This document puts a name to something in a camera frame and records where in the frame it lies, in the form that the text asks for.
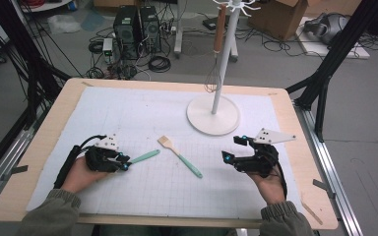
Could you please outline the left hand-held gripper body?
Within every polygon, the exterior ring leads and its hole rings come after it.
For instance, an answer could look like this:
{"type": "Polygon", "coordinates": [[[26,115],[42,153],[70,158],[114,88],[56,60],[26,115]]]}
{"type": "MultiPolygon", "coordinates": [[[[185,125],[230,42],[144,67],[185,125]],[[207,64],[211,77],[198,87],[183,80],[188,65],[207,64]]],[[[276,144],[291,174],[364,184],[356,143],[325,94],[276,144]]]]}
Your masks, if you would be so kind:
{"type": "Polygon", "coordinates": [[[120,170],[120,165],[128,161],[118,161],[118,143],[116,135],[96,136],[97,141],[85,147],[85,158],[91,171],[113,173],[120,170]]]}

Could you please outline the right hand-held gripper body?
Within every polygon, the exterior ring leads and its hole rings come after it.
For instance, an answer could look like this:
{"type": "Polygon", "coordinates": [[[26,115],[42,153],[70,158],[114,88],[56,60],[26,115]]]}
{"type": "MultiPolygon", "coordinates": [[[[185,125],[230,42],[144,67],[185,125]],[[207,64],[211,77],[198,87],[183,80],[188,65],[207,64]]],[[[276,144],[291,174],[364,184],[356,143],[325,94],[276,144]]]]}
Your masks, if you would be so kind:
{"type": "Polygon", "coordinates": [[[234,168],[239,172],[256,172],[263,178],[271,173],[274,166],[279,163],[279,152],[274,144],[294,141],[296,135],[281,133],[262,128],[254,139],[252,156],[236,157],[238,162],[234,168]]]}

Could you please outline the green handled beige spatula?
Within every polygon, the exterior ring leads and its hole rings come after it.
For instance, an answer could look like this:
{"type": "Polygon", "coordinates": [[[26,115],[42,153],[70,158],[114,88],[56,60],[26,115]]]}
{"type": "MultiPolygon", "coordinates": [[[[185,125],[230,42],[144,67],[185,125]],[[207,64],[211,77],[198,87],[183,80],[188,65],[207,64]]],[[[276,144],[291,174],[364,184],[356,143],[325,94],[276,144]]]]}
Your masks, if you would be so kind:
{"type": "Polygon", "coordinates": [[[158,155],[159,153],[160,153],[160,150],[159,150],[159,149],[155,149],[155,150],[149,151],[149,152],[147,152],[147,153],[145,153],[145,154],[142,154],[141,156],[139,156],[139,157],[137,157],[137,158],[132,159],[130,162],[131,162],[132,164],[135,164],[135,163],[137,163],[137,162],[140,162],[140,161],[143,161],[143,160],[149,159],[149,158],[151,158],[151,157],[153,157],[153,156],[156,156],[156,155],[158,155]]]}

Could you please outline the white hook stand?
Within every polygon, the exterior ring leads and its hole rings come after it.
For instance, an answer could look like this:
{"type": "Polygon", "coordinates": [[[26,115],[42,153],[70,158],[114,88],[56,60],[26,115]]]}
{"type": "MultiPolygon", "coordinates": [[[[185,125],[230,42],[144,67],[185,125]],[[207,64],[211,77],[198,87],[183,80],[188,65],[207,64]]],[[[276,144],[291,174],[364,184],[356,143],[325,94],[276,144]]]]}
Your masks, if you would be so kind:
{"type": "Polygon", "coordinates": [[[233,36],[235,37],[240,13],[249,17],[246,10],[254,11],[255,8],[252,7],[252,4],[256,0],[248,2],[244,0],[213,1],[219,6],[224,4],[226,6],[225,15],[230,15],[229,24],[223,31],[222,49],[219,54],[219,88],[214,92],[194,98],[187,106],[186,115],[196,130],[211,136],[223,136],[233,132],[239,126],[241,118],[237,105],[221,94],[229,60],[229,47],[233,36]]]}

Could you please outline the teal-handled wooden spatula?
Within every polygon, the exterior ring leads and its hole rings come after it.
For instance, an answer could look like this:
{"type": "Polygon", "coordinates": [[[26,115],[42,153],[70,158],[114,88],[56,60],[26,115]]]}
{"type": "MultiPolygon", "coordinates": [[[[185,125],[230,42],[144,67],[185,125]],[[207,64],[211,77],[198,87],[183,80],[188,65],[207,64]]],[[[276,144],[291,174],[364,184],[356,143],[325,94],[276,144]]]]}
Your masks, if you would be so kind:
{"type": "Polygon", "coordinates": [[[164,147],[170,149],[185,165],[186,167],[198,178],[202,179],[203,174],[201,171],[193,165],[189,160],[187,160],[173,145],[173,142],[167,136],[161,136],[157,141],[164,147]]]}

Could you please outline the wooden handled wire whisk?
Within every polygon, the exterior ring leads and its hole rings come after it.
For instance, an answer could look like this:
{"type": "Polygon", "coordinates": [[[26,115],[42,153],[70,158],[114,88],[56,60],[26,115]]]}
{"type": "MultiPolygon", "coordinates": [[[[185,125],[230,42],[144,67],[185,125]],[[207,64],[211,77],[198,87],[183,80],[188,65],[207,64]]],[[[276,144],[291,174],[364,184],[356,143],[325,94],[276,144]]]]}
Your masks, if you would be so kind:
{"type": "Polygon", "coordinates": [[[207,75],[204,84],[205,90],[207,92],[214,92],[219,88],[220,72],[218,69],[218,57],[222,49],[223,31],[225,25],[225,11],[226,6],[224,4],[220,4],[213,48],[214,64],[212,66],[211,71],[207,75]]]}

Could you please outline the person's left hand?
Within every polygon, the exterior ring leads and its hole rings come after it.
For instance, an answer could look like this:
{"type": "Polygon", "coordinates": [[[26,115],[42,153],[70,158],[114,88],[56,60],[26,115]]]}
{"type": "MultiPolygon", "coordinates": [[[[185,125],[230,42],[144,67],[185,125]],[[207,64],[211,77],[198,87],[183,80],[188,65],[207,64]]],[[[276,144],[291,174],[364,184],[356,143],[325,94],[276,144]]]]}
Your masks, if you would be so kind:
{"type": "Polygon", "coordinates": [[[79,157],[71,167],[61,189],[77,194],[107,175],[107,172],[91,171],[87,166],[86,159],[79,157]]]}

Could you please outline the person's right hand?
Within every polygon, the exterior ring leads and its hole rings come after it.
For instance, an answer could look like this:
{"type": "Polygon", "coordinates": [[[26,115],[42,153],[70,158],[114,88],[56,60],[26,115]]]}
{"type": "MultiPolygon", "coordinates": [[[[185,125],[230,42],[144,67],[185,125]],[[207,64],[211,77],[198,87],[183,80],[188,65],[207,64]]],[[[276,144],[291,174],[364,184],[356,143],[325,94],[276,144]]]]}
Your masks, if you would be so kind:
{"type": "Polygon", "coordinates": [[[280,171],[274,168],[268,177],[263,178],[258,173],[248,173],[268,206],[282,203],[286,200],[280,171]]]}

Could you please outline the white grid mat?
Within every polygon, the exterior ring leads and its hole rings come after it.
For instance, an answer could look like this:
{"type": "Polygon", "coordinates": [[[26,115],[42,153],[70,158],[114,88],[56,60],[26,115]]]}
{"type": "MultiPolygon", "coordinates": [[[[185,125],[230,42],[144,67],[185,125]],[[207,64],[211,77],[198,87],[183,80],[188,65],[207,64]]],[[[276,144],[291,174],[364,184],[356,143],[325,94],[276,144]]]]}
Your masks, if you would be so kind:
{"type": "Polygon", "coordinates": [[[41,171],[28,204],[38,207],[52,189],[74,145],[91,146],[97,135],[116,135],[119,149],[132,159],[160,153],[132,164],[81,192],[82,213],[198,218],[258,219],[265,206],[251,179],[223,162],[221,152],[252,154],[234,143],[233,134],[207,136],[189,123],[186,109],[194,92],[136,88],[86,88],[41,171]],[[175,148],[203,174],[196,177],[158,138],[175,148]]]}

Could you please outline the thin wooden stick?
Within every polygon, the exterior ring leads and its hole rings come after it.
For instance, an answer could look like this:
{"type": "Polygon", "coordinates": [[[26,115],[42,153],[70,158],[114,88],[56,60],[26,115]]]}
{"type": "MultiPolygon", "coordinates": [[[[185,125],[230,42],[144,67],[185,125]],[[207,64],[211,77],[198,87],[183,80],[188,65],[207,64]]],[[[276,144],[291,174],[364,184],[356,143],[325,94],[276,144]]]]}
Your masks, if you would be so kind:
{"type": "Polygon", "coordinates": [[[310,205],[306,202],[301,202],[303,208],[314,218],[314,220],[319,224],[323,224],[322,218],[319,216],[320,209],[317,206],[310,205]]]}

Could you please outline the small white box device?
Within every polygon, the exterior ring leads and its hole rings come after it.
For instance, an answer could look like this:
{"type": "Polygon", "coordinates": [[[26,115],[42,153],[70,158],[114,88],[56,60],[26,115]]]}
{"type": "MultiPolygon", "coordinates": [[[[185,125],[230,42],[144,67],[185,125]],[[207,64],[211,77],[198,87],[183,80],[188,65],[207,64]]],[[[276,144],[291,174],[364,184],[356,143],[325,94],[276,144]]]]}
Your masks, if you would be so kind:
{"type": "Polygon", "coordinates": [[[105,38],[103,40],[102,53],[106,64],[113,62],[113,40],[111,38],[105,38]]]}

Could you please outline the black flat box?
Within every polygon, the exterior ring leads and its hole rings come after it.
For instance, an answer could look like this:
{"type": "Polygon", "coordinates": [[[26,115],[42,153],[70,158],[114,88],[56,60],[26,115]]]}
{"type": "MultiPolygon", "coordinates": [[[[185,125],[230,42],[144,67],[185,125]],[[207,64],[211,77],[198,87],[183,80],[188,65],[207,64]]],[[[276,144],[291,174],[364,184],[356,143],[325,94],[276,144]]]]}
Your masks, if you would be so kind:
{"type": "MultiPolygon", "coordinates": [[[[227,28],[227,26],[229,24],[229,18],[230,18],[230,15],[226,15],[225,16],[225,20],[224,20],[224,24],[223,24],[223,27],[225,29],[227,28]]],[[[214,17],[214,18],[209,18],[209,19],[203,20],[202,24],[208,30],[216,30],[218,22],[219,22],[219,18],[218,17],[214,17]]]]}

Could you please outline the black computer tower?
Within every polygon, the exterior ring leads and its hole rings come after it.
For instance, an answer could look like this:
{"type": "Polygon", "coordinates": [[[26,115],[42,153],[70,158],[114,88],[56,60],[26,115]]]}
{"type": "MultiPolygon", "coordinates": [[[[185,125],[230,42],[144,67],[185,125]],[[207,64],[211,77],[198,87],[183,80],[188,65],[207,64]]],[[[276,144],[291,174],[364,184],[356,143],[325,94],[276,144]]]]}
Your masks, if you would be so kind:
{"type": "Polygon", "coordinates": [[[140,9],[143,40],[149,52],[160,52],[159,20],[154,6],[143,6],[140,9]]]}
{"type": "Polygon", "coordinates": [[[138,57],[137,44],[142,39],[138,8],[135,5],[121,5],[118,8],[113,29],[122,59],[138,57]]]}

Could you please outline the brown cardboard box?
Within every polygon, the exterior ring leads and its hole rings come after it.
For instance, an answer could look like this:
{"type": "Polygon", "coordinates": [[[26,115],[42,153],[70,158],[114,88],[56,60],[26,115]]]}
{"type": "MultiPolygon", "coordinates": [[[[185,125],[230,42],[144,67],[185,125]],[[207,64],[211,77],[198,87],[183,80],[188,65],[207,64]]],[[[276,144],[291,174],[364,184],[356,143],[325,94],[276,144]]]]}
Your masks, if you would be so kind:
{"type": "Polygon", "coordinates": [[[308,0],[257,0],[250,11],[247,25],[277,40],[294,36],[306,9],[308,0]]]}

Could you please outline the dark grey headset device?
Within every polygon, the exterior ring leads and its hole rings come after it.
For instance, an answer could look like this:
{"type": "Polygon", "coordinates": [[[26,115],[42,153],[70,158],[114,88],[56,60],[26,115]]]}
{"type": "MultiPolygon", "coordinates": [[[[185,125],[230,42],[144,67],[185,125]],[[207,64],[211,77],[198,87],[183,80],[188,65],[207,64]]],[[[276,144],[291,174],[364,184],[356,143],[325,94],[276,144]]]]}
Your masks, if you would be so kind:
{"type": "Polygon", "coordinates": [[[348,18],[339,13],[322,13],[316,19],[304,23],[304,31],[311,32],[323,43],[330,45],[343,31],[348,23],[348,18]]]}

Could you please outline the clear plastic bag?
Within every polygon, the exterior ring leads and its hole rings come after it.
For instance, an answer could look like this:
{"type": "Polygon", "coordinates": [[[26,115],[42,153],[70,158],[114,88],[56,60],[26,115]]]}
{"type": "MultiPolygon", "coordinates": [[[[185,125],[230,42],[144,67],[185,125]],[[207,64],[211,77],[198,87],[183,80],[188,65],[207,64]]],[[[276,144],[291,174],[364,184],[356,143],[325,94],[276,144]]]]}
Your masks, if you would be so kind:
{"type": "Polygon", "coordinates": [[[55,15],[47,19],[52,34],[73,33],[81,29],[73,16],[55,15]]]}

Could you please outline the white floor board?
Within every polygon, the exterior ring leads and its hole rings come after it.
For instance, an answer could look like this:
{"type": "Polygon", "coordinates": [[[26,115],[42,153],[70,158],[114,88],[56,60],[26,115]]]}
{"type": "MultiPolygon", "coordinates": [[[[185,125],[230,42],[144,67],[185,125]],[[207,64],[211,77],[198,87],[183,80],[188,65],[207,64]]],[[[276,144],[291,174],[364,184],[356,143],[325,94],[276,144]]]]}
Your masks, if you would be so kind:
{"type": "MultiPolygon", "coordinates": [[[[299,27],[295,32],[296,40],[306,55],[325,57],[329,52],[328,45],[323,43],[312,32],[304,31],[306,21],[310,21],[310,18],[303,17],[301,19],[299,27]]],[[[370,55],[359,43],[356,43],[346,57],[348,59],[368,59],[370,55]]]]}

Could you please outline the round white table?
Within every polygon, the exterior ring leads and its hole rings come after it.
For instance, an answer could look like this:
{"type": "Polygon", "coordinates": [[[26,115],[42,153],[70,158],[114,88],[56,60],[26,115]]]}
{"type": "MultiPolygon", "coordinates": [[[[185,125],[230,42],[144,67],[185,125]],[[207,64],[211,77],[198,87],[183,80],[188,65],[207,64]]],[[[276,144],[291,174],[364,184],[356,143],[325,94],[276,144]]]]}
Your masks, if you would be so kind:
{"type": "Polygon", "coordinates": [[[20,4],[21,10],[23,12],[42,12],[53,10],[62,6],[67,6],[72,0],[61,0],[60,2],[50,2],[49,0],[45,0],[45,2],[37,7],[26,6],[24,4],[20,4]]]}

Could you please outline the grey metal bracket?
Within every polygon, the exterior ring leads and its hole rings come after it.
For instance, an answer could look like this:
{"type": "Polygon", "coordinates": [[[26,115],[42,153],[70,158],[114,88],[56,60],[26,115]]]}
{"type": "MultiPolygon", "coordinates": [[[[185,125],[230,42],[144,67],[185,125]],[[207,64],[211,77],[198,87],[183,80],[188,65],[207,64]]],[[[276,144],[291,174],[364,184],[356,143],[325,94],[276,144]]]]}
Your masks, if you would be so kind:
{"type": "Polygon", "coordinates": [[[329,199],[334,199],[336,197],[336,193],[334,193],[330,186],[328,186],[327,184],[317,180],[317,179],[313,179],[312,181],[312,184],[322,190],[324,190],[326,193],[327,193],[327,196],[329,199]]]}
{"type": "Polygon", "coordinates": [[[3,174],[1,176],[1,180],[2,181],[8,181],[14,174],[26,172],[26,171],[28,171],[28,169],[29,169],[28,165],[14,167],[8,173],[3,174]]]}

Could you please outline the aluminium rail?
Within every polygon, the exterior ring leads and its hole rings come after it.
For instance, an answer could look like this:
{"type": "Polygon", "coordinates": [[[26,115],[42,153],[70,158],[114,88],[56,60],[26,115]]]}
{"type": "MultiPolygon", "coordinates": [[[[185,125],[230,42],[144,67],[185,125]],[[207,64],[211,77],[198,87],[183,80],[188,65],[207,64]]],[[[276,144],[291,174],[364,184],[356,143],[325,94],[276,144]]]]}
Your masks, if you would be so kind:
{"type": "Polygon", "coordinates": [[[0,144],[0,189],[7,181],[2,181],[1,176],[8,173],[12,168],[18,167],[27,147],[30,145],[34,131],[22,130],[17,135],[5,138],[0,144]]]}
{"type": "Polygon", "coordinates": [[[363,236],[361,227],[347,198],[340,176],[330,156],[324,141],[320,141],[314,131],[315,118],[311,111],[294,107],[296,115],[308,139],[309,146],[314,151],[317,166],[322,173],[329,199],[334,205],[337,220],[347,236],[363,236]]]}

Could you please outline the black metal frame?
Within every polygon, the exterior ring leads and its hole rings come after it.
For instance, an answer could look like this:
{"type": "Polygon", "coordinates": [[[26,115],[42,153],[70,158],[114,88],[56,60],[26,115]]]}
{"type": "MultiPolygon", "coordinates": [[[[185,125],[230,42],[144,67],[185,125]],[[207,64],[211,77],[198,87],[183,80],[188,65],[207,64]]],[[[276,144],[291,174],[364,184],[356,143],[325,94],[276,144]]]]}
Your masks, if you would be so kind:
{"type": "Polygon", "coordinates": [[[28,84],[28,106],[13,127],[0,143],[0,160],[16,136],[25,128],[29,128],[37,120],[36,111],[44,101],[53,102],[62,87],[57,81],[67,82],[71,76],[52,66],[35,46],[27,28],[19,18],[11,0],[0,0],[0,26],[7,34],[10,42],[18,52],[12,53],[11,48],[0,37],[0,46],[8,55],[20,79],[28,84]]]}
{"type": "Polygon", "coordinates": [[[294,104],[302,110],[310,111],[313,102],[318,100],[314,133],[322,143],[324,143],[323,126],[330,80],[377,16],[378,0],[361,0],[318,69],[308,78],[286,89],[288,93],[303,89],[301,96],[294,100],[294,104]]]}

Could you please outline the white floor stand frame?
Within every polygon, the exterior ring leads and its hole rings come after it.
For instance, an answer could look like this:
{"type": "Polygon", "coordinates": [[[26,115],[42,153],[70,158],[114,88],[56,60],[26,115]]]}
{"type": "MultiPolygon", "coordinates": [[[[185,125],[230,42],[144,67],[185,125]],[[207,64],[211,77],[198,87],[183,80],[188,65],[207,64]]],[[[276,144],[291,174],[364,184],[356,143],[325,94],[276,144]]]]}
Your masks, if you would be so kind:
{"type": "MultiPolygon", "coordinates": [[[[174,39],[173,53],[176,58],[179,58],[182,52],[182,43],[183,43],[183,25],[182,17],[186,11],[188,0],[176,0],[177,4],[177,15],[176,15],[176,33],[174,39]]],[[[229,47],[229,59],[233,62],[236,62],[238,59],[238,51],[236,46],[235,37],[233,36],[232,42],[229,47]]]]}

